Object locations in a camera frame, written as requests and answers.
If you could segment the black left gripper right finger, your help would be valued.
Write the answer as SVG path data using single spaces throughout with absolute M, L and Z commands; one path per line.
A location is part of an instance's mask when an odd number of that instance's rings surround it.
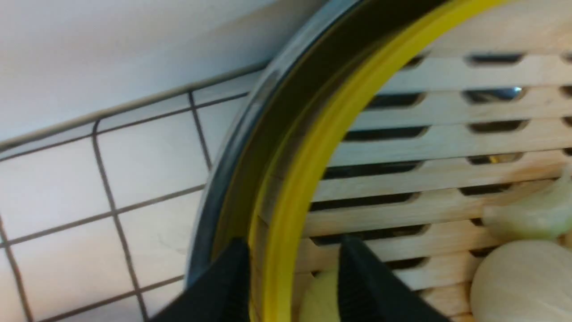
M 338 271 L 342 322 L 448 322 L 382 263 L 366 244 L 342 238 Z

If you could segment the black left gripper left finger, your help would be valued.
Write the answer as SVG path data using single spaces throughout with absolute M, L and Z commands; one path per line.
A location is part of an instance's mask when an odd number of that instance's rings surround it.
M 249 322 L 250 250 L 235 238 L 152 322 Z

